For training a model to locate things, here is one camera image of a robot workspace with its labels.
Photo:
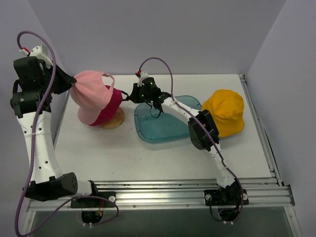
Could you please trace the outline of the magenta baseball cap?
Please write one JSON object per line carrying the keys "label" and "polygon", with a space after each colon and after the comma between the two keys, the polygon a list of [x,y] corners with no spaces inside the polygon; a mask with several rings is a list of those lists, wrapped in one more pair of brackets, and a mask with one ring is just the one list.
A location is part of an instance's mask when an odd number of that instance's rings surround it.
{"label": "magenta baseball cap", "polygon": [[101,110],[96,121],[90,124],[90,126],[102,127],[104,123],[110,121],[123,102],[123,98],[125,98],[125,95],[122,95],[122,90],[114,88],[109,103]]}

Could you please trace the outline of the pink baseball cap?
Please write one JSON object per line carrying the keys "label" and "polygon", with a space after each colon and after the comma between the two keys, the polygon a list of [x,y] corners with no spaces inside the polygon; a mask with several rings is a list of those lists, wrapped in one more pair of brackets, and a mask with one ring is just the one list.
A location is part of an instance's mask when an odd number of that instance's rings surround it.
{"label": "pink baseball cap", "polygon": [[81,123],[92,125],[111,100],[115,78],[93,70],[80,72],[74,78],[76,82],[70,89],[70,96],[79,106],[78,118]]}

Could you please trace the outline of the yellow bucket hat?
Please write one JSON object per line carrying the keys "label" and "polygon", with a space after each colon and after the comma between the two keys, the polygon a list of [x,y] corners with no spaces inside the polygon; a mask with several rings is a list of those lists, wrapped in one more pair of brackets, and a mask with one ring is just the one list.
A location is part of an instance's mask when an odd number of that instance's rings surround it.
{"label": "yellow bucket hat", "polygon": [[240,133],[244,128],[244,100],[235,91],[216,90],[203,105],[208,110],[219,131],[219,137],[229,137]]}

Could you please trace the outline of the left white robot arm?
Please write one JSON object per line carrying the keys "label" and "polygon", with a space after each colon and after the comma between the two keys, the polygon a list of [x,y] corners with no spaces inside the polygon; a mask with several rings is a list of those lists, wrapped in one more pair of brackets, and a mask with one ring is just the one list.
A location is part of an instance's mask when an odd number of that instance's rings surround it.
{"label": "left white robot arm", "polygon": [[82,196],[88,207],[99,203],[93,181],[78,180],[73,172],[63,173],[58,165],[51,137],[52,94],[69,90],[75,78],[39,57],[27,56],[13,62],[18,75],[10,105],[24,133],[32,175],[23,190],[25,197],[48,201]]}

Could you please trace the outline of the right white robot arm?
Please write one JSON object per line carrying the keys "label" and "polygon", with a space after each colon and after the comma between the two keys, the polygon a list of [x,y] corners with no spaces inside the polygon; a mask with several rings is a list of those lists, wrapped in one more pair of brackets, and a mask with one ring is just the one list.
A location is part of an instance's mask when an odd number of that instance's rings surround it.
{"label": "right white robot arm", "polygon": [[137,73],[138,81],[126,100],[134,104],[145,103],[160,114],[169,114],[189,129],[191,143],[205,153],[215,169],[215,179],[221,188],[219,198],[223,203],[232,203],[237,196],[243,198],[243,188],[237,176],[228,168],[222,155],[219,131],[210,112],[193,109],[173,97],[172,93],[162,92],[153,77]]}

